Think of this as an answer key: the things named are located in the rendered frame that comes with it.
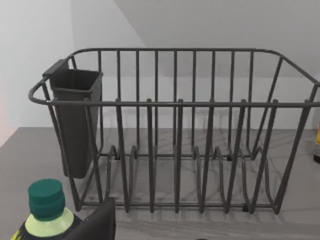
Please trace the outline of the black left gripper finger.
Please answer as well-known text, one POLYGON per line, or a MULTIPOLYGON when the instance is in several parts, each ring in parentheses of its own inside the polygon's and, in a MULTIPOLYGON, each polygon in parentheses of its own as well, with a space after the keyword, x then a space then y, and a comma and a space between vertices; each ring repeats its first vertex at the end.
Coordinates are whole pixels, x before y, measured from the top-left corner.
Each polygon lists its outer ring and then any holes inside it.
POLYGON ((108 197, 65 240, 115 240, 115 199, 108 197))

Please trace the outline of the green bottle with green cap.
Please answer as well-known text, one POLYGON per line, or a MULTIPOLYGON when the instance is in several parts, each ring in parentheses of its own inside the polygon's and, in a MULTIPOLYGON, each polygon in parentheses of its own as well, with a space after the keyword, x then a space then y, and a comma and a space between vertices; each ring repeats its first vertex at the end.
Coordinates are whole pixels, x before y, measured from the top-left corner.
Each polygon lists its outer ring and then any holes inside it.
POLYGON ((10 240, 63 240, 82 220, 66 207, 62 183, 54 178, 33 182, 27 190, 29 216, 10 240))

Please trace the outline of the dark grey cutlery holder cup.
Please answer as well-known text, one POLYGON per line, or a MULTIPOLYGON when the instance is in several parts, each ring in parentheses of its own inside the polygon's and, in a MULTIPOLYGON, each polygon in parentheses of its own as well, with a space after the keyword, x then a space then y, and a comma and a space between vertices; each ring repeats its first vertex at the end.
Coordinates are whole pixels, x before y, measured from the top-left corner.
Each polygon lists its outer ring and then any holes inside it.
MULTIPOLYGON (((68 62, 59 59, 43 76, 49 77, 53 97, 59 101, 100 101, 102 98, 103 74, 99 71, 70 69, 68 62)), ((85 108, 62 105, 59 109, 71 176, 83 179, 92 162, 85 108)))

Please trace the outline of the yellow and black bottle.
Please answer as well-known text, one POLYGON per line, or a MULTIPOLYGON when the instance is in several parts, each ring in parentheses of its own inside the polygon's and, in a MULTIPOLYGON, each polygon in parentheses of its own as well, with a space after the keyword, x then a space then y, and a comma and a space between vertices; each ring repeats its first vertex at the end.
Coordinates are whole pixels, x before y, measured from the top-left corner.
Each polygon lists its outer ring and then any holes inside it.
POLYGON ((320 164, 320 122, 317 126, 317 133, 316 133, 316 139, 315 139, 315 147, 313 151, 313 160, 320 164))

